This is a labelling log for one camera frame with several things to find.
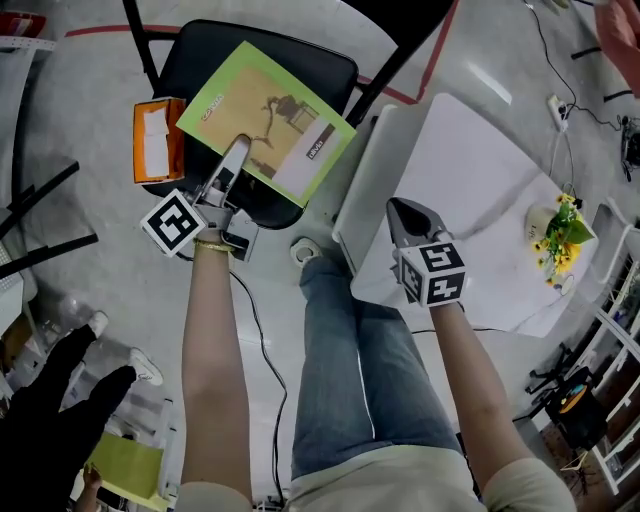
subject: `power outlet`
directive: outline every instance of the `power outlet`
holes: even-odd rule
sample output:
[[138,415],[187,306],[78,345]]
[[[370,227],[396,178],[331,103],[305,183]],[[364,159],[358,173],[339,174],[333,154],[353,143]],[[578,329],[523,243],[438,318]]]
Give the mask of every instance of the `power outlet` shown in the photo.
[[567,128],[569,128],[567,104],[554,94],[547,100],[547,106],[558,131],[561,133],[566,132]]

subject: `flower bouquet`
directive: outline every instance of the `flower bouquet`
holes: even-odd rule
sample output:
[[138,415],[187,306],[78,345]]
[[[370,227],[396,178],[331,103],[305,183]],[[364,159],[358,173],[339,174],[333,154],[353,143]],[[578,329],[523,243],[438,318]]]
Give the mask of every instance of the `flower bouquet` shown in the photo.
[[578,211],[578,201],[562,194],[556,199],[560,205],[557,211],[533,207],[527,214],[527,235],[533,241],[534,252],[540,255],[538,268],[545,270],[550,286],[557,275],[571,270],[580,257],[581,244],[593,238]]

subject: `person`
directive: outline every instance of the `person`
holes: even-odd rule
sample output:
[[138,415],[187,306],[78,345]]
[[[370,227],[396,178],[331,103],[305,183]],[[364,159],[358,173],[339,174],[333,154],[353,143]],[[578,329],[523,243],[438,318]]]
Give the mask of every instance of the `person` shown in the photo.
[[[36,504],[41,504],[43,510],[66,510],[78,472],[131,385],[136,381],[162,384],[160,370],[141,350],[133,348],[128,364],[98,382],[87,400],[59,412],[71,373],[108,322],[107,315],[98,311],[86,325],[58,341],[35,381],[13,396],[9,412],[0,422],[11,460],[11,471],[3,475],[3,488],[13,489],[3,493],[2,503],[20,500],[21,506],[14,503],[14,508],[7,506],[3,510],[23,510],[26,497],[32,505],[29,508],[34,510],[38,508]],[[44,475],[36,479],[35,494],[31,489],[35,482],[26,478],[34,468]],[[85,470],[85,490],[76,504],[77,512],[96,510],[95,497],[100,487],[97,479],[96,473]]]
[[[223,250],[213,231],[196,241],[177,512],[251,510],[249,406]],[[482,502],[400,314],[354,300],[311,240],[296,243],[292,256],[307,306],[288,510],[575,510],[567,487],[515,429],[500,378],[459,304],[430,312]]]

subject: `gold bracelet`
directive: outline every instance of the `gold bracelet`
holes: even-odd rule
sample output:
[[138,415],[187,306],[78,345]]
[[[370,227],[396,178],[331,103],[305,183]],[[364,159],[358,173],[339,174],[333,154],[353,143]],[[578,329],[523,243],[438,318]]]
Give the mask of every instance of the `gold bracelet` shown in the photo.
[[200,240],[198,238],[193,239],[193,243],[198,247],[204,247],[205,249],[210,249],[212,251],[218,252],[233,252],[234,248],[230,245],[224,243],[216,243],[216,242],[205,242],[204,240]]

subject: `shoe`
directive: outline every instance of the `shoe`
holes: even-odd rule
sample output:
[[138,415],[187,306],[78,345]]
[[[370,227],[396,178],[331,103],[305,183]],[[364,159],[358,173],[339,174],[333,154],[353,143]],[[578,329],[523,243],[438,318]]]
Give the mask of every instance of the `shoe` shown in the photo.
[[96,335],[96,339],[98,339],[102,336],[107,325],[109,325],[109,317],[104,311],[96,311],[87,322],[87,325],[93,331],[93,334]]
[[129,366],[133,366],[138,376],[138,380],[146,380],[153,386],[160,386],[163,382],[162,373],[142,350],[132,348],[129,352]]
[[310,238],[301,238],[289,250],[291,259],[300,268],[304,268],[312,259],[322,256],[322,250]]

